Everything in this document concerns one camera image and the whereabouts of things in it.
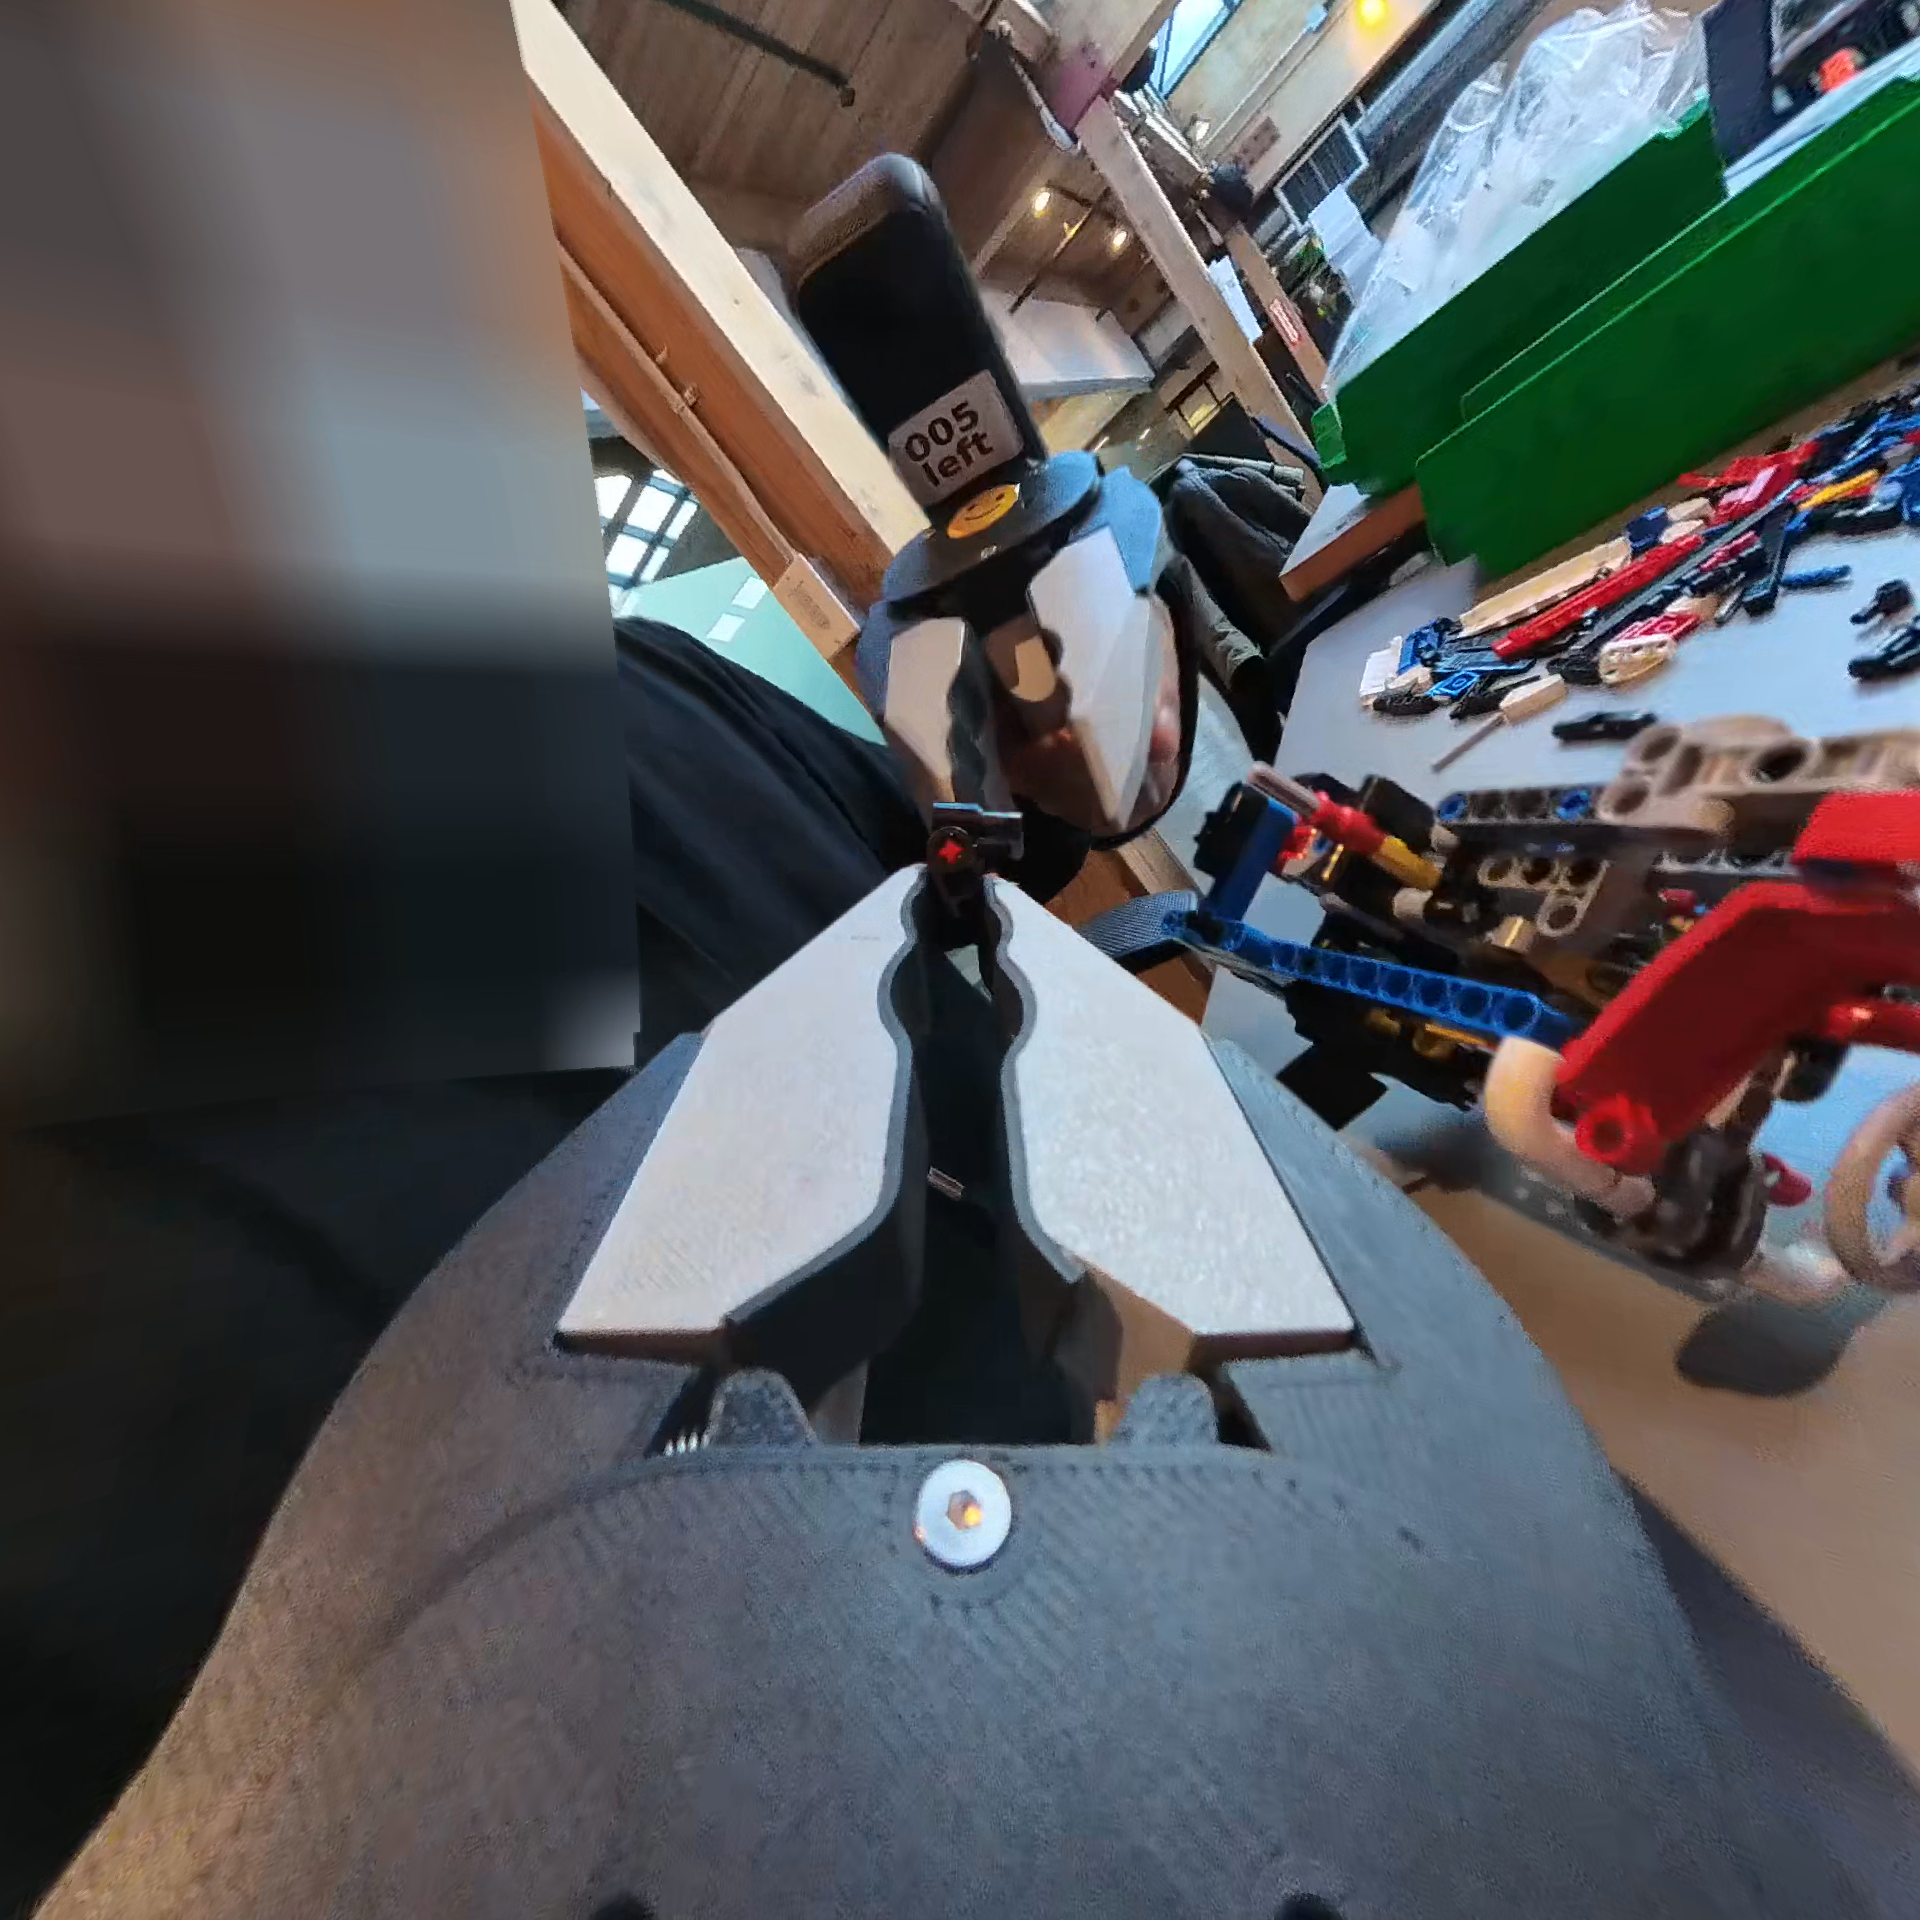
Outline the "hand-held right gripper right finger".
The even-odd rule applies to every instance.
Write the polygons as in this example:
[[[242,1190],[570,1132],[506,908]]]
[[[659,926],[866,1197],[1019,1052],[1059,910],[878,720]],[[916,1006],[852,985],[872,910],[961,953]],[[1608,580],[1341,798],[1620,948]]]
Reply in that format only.
[[[989,880],[1021,1309],[1070,1375],[1341,1353],[1356,1321],[1197,1023]]]

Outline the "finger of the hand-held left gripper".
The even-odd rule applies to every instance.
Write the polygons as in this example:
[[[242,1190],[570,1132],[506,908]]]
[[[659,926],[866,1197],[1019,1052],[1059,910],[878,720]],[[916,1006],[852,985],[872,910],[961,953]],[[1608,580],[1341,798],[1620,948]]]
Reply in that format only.
[[[1051,664],[1043,740],[1098,833],[1117,833],[1140,809],[1162,707],[1166,616],[1136,583],[1106,524],[1049,557],[1026,588],[1026,611]]]
[[[894,636],[881,726],[923,812],[979,801],[973,636],[957,615],[926,616]]]

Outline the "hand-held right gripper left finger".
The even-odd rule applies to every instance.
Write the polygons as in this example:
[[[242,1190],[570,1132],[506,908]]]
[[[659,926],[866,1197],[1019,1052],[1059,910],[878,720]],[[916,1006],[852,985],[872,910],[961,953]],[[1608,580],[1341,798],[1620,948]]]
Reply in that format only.
[[[581,1351],[854,1368],[912,1311],[926,1127],[891,875],[699,1036],[557,1321]]]

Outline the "small black brick piece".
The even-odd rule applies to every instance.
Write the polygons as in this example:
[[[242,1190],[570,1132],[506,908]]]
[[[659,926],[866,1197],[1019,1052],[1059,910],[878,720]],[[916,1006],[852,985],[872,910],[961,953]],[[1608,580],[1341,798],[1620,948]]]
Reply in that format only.
[[[1025,816],[1018,807],[942,799],[929,817],[923,881],[923,939],[942,953],[979,948],[995,939],[995,878],[1025,857]]]

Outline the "toy brick car model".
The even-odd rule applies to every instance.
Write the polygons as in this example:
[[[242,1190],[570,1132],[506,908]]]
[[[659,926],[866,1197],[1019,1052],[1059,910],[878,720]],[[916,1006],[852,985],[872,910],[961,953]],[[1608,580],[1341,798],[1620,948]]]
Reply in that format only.
[[[1166,934],[1275,995],[1291,1086],[1475,1113],[1580,1228],[1698,1288],[1915,1293],[1915,1086],[1832,1169],[1765,1148],[1868,1048],[1915,1057],[1915,732],[1641,726],[1604,780],[1254,768]]]

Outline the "dark jacket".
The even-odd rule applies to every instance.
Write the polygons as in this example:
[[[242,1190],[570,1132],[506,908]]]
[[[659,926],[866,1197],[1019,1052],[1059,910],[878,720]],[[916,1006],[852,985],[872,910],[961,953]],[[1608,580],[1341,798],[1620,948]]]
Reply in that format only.
[[[1178,640],[1272,761],[1309,645],[1308,606],[1283,583],[1309,511],[1269,464],[1180,460],[1158,497],[1158,596]]]

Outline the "wood-edged table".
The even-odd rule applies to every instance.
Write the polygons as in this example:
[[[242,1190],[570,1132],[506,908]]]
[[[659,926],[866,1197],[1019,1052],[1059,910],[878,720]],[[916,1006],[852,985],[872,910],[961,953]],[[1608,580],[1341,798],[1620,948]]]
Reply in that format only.
[[[1291,545],[1281,588],[1291,603],[1304,606],[1422,527],[1425,497],[1418,485],[1381,496],[1368,496],[1357,485],[1331,486]]]

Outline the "pile of loose toy bricks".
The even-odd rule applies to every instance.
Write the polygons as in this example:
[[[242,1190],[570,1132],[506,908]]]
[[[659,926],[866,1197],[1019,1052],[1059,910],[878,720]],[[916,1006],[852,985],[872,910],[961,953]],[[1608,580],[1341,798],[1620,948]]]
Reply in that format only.
[[[1915,542],[1918,389],[1684,473],[1677,496],[1568,561],[1536,569],[1459,615],[1374,651],[1357,711],[1382,724],[1435,718],[1448,768],[1470,744],[1589,693],[1661,676],[1696,636],[1848,588],[1842,544]]]

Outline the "clear plastic bag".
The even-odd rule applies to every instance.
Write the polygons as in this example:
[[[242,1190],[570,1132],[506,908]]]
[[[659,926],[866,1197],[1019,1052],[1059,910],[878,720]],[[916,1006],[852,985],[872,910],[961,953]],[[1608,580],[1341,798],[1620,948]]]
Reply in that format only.
[[[1328,369],[1340,392],[1654,134],[1708,85],[1693,13],[1582,7],[1461,89],[1356,295]]]

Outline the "dark box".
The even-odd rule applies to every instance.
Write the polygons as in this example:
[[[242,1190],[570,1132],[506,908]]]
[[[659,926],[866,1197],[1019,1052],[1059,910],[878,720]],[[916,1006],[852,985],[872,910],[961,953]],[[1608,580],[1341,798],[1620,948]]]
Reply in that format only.
[[[1701,15],[1714,147],[1730,166],[1789,113],[1836,89],[1827,71],[1898,55],[1918,35],[1915,3],[1716,3]]]

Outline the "wooden post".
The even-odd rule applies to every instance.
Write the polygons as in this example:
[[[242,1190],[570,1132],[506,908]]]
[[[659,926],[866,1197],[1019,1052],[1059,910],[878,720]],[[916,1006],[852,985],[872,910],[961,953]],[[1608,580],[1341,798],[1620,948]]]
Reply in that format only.
[[[560,11],[512,21],[586,392],[857,691],[861,616],[923,511]]]

